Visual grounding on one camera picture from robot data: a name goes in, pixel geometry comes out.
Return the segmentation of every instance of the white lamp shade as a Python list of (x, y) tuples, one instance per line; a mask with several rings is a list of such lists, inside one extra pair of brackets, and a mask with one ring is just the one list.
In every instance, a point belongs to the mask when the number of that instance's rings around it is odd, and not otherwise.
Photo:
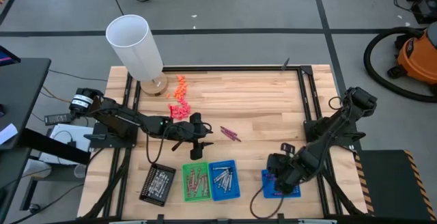
[(151, 81), (163, 71), (163, 61), (144, 18), (120, 16), (107, 27), (106, 37), (134, 79)]

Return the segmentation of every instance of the wooden tabletop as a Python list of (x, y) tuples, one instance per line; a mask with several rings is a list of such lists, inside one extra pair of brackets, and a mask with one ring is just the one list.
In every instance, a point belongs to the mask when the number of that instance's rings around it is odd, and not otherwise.
[[(329, 98), (337, 92), (329, 65), (313, 66), (315, 84), (324, 116), (333, 114), (328, 106)], [(167, 73), (168, 92), (173, 93), (178, 85), (176, 74), (183, 74), (188, 83), (186, 100), (191, 112), (200, 112), (202, 120), (212, 125), (214, 134), (205, 141), (214, 142), (203, 151), (199, 161), (214, 162), (234, 159), (238, 170), (241, 197), (226, 201), (198, 201), (185, 203), (183, 200), (182, 165), (192, 163), (189, 151), (192, 145), (183, 143), (175, 152), (171, 147), (175, 141), (165, 141), (158, 163), (177, 169), (165, 207), (158, 207), (139, 200), (150, 164), (145, 156), (145, 135), (139, 130), (138, 142), (132, 151), (123, 219), (156, 219), (164, 214), (166, 219), (252, 219), (249, 203), (262, 186), (261, 170), (266, 168), (270, 153), (280, 153), (283, 142), (291, 143), (298, 150), (305, 145), (302, 122), (305, 114), (296, 71), (232, 71), (232, 72), (184, 72)], [(125, 67), (112, 67), (105, 96), (122, 103), (126, 85)], [(305, 77), (307, 93), (311, 99), (309, 83)], [(132, 83), (129, 105), (132, 106), (135, 82)], [(139, 111), (146, 115), (169, 115), (168, 104), (176, 104), (174, 98), (140, 95)], [(310, 102), (312, 118), (315, 113)], [(238, 133), (241, 143), (230, 141), (220, 132), (225, 126)], [(151, 139), (150, 156), (155, 158), (159, 140)], [(345, 194), (363, 212), (366, 205), (358, 178), (354, 157), (351, 152), (333, 147), (335, 175)], [(108, 183), (113, 149), (105, 149), (88, 167), (78, 216), (84, 215), (96, 203)], [(334, 213), (332, 195), (327, 188), (328, 203)], [(302, 197), (284, 199), (280, 213), (286, 218), (322, 217), (316, 180), (300, 185)], [(111, 214), (115, 214), (118, 188), (114, 190)], [(262, 194), (255, 199), (254, 211), (266, 216), (276, 209), (279, 199), (264, 199)]]

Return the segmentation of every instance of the blue bin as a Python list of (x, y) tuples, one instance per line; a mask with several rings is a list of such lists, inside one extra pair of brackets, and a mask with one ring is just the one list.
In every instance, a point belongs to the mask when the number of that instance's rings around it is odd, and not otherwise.
[[(221, 201), (226, 199), (234, 199), (240, 197), (240, 186), (238, 184), (238, 174), (237, 174), (237, 167), (235, 165), (234, 160), (226, 160), (221, 162), (215, 162), (210, 163), (208, 165), (210, 170), (210, 185), (211, 185), (211, 191), (212, 191), (212, 199), (214, 201)], [(226, 191), (223, 188), (218, 188), (219, 185), (218, 182), (214, 183), (215, 177), (219, 176), (221, 173), (223, 173), (223, 170), (213, 170), (215, 167), (231, 167), (232, 172), (232, 183), (231, 183), (231, 190)]]
[[(281, 198), (281, 192), (274, 190), (274, 183), (276, 182), (276, 178), (274, 175), (269, 174), (268, 170), (262, 170), (262, 185), (264, 186), (263, 194), (265, 198)], [(293, 189), (293, 192), (285, 195), (284, 197), (300, 197), (300, 187), (296, 186)]]

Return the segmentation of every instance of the lamp base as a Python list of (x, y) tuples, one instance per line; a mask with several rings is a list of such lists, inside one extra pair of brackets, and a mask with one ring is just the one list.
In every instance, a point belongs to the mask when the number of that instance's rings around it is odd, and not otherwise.
[(158, 77), (152, 81), (142, 81), (141, 89), (149, 96), (159, 96), (167, 91), (169, 82), (167, 76), (164, 73), (160, 73)]

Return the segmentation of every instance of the concrete floor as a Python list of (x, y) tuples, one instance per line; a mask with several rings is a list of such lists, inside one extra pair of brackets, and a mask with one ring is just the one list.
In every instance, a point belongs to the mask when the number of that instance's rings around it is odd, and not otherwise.
[[(372, 29), (418, 25), (393, 0), (11, 0), (0, 16), (0, 45), (19, 57), (48, 57), (51, 69), (89, 78), (107, 79), (109, 68), (121, 65), (104, 37), (106, 26), (123, 14), (144, 16), (167, 65), (171, 64), (331, 64), (338, 87), (359, 85), (378, 97), (378, 109), (361, 120), (358, 129), (366, 150), (407, 149), (417, 162), (428, 197), (437, 203), (437, 116), (434, 104), (396, 96), (365, 73), (363, 52), (375, 36)], [(408, 6), (405, 0), (399, 4)], [(228, 33), (199, 29), (231, 29)], [(328, 31), (327, 29), (344, 29)], [(394, 63), (393, 40), (381, 43), (372, 55), (381, 73)], [(400, 85), (424, 90), (421, 84)], [(69, 98), (78, 87), (104, 90), (101, 81), (83, 81), (49, 73), (45, 82), (53, 93)], [(65, 113), (68, 105), (40, 96), (33, 112), (43, 117)], [(31, 117), (27, 125), (45, 133), (47, 127)], [(6, 223), (25, 216), (18, 206), (28, 179), (22, 180)], [(33, 202), (44, 204), (74, 183), (44, 183)], [(24, 223), (71, 220), (80, 201), (75, 189), (59, 203)]]

